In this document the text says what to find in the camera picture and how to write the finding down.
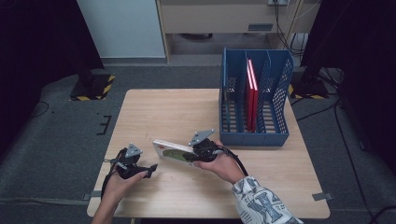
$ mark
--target white panel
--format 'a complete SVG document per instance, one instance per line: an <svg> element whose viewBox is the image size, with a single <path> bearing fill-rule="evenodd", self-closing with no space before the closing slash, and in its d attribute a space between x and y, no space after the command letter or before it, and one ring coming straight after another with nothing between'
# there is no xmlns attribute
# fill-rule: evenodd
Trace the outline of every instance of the white panel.
<svg viewBox="0 0 396 224"><path fill-rule="evenodd" d="M102 58L164 58L155 0L78 0Z"/></svg>

